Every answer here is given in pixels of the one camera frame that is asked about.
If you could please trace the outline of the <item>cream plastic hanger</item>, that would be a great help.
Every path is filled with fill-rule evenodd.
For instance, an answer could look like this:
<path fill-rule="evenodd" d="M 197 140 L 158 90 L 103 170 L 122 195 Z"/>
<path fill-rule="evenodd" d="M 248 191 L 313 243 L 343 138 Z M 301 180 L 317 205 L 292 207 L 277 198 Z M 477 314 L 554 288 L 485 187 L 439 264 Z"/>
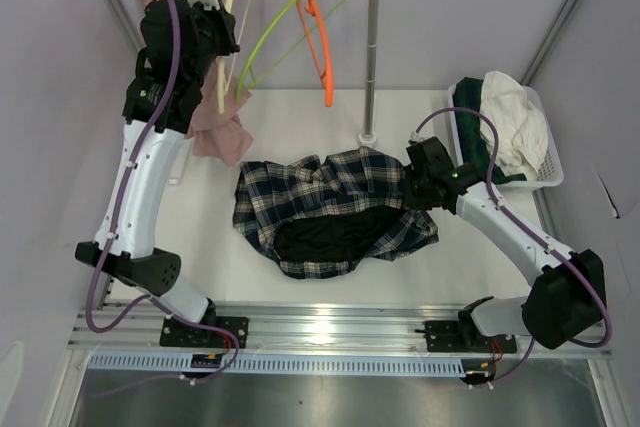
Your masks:
<path fill-rule="evenodd" d="M 245 25 L 246 25 L 246 20 L 248 17 L 248 13 L 249 13 L 249 9 L 251 7 L 253 0 L 247 0 L 246 4 L 245 4 L 245 8 L 244 8 L 244 13 L 241 19 L 241 23 L 240 23 L 240 27 L 239 27 L 239 31 L 236 35 L 236 41 L 237 43 L 240 43 L 240 40 L 242 39 L 244 30 L 245 30 Z M 224 1 L 224 6 L 227 10 L 228 13 L 231 13 L 233 11 L 233 5 L 234 5 L 234 0 L 225 0 Z M 220 115 L 225 113 L 226 110 L 226 104 L 225 104 L 225 98 L 230 90 L 230 86 L 231 86 L 231 75 L 233 74 L 234 71 L 234 67 L 236 64 L 236 58 L 237 58 L 237 53 L 234 53 L 232 55 L 232 61 L 231 61 L 231 67 L 230 69 L 227 69 L 226 66 L 226 60 L 222 59 L 220 61 L 217 62 L 217 80 L 216 80 L 216 100 L 217 100 L 217 105 L 218 105 L 218 113 Z"/>

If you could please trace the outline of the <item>pink pleated skirt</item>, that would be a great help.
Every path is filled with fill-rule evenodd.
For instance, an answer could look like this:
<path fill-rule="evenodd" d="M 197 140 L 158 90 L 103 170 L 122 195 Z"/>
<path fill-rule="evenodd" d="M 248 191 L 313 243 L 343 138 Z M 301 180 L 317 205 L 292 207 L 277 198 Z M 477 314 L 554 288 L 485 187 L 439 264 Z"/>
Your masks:
<path fill-rule="evenodd" d="M 189 56 L 190 5 L 176 3 L 179 29 L 173 29 L 168 0 L 145 0 L 140 30 L 145 46 L 138 52 L 135 77 L 126 91 L 123 115 L 128 123 L 148 122 L 168 85 L 173 64 L 173 38 L 180 42 L 177 77 L 170 98 L 155 121 L 154 130 L 172 130 L 193 141 L 192 153 L 199 157 L 216 157 L 225 165 L 239 162 L 253 142 L 241 124 L 238 112 L 250 97 L 244 91 L 239 102 L 228 92 L 226 110 L 220 115 L 216 100 L 217 62 L 215 59 Z"/>

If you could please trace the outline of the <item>plaid green white skirt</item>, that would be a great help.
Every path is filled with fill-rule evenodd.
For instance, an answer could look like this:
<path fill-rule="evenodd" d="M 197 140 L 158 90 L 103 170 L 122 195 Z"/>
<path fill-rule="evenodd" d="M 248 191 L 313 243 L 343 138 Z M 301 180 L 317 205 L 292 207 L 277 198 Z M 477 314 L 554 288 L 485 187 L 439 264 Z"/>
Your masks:
<path fill-rule="evenodd" d="M 329 279 L 365 259 L 393 262 L 439 240 L 425 211 L 405 204 L 402 163 L 368 147 L 291 164 L 240 166 L 234 228 L 287 277 Z"/>

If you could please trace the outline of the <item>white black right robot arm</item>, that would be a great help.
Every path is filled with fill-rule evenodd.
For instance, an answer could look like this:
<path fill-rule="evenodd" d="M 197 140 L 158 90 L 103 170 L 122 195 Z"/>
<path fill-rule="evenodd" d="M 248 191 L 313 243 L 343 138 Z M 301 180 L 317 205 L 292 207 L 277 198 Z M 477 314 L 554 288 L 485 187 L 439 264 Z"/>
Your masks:
<path fill-rule="evenodd" d="M 479 350 L 494 336 L 514 334 L 556 349 L 576 342 L 598 322 L 611 322 L 603 262 L 596 253 L 578 252 L 521 218 L 474 165 L 454 166 L 439 139 L 413 142 L 406 151 L 405 207 L 440 208 L 460 217 L 488 238 L 530 287 L 525 297 L 486 297 L 460 311 L 456 336 L 464 348 Z"/>

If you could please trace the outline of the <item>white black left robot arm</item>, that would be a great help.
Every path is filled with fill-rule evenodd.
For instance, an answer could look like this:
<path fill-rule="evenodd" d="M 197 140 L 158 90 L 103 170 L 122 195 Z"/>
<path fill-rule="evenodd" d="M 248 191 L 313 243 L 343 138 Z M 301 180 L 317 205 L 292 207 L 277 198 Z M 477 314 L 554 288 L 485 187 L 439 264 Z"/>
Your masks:
<path fill-rule="evenodd" d="M 181 259 L 155 242 L 159 207 L 202 87 L 214 61 L 238 52 L 234 17 L 224 8 L 187 0 L 153 0 L 141 21 L 145 42 L 126 90 L 123 147 L 102 224 L 75 258 L 158 302 L 184 320 L 197 347 L 216 337 L 212 301 L 181 272 Z"/>

